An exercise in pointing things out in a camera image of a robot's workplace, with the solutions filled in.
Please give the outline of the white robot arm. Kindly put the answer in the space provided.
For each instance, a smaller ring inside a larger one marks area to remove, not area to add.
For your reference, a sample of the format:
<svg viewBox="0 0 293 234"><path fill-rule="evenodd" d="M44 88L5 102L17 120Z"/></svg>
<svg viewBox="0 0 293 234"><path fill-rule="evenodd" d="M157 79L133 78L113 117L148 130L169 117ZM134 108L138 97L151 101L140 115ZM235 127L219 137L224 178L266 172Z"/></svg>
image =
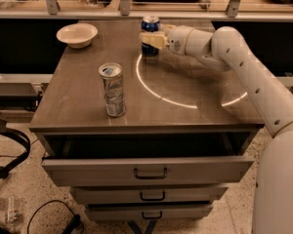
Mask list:
<svg viewBox="0 0 293 234"><path fill-rule="evenodd" d="M235 71L272 136L257 172L252 234L293 234L293 94L232 27L210 33L163 24L155 32L141 32L140 40L157 49L191 56L214 70Z"/></svg>

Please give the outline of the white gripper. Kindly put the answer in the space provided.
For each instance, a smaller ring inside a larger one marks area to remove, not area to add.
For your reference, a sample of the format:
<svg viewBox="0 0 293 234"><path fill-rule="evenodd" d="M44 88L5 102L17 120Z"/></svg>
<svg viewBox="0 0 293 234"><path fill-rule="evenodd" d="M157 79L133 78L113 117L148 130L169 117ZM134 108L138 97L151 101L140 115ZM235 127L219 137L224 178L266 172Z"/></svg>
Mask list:
<svg viewBox="0 0 293 234"><path fill-rule="evenodd" d="M142 43L151 45L156 49L164 49L168 46L173 54L184 56L186 54L186 45L190 33L193 31L189 26L176 26L172 24L161 23L160 31L141 32L140 40Z"/></svg>

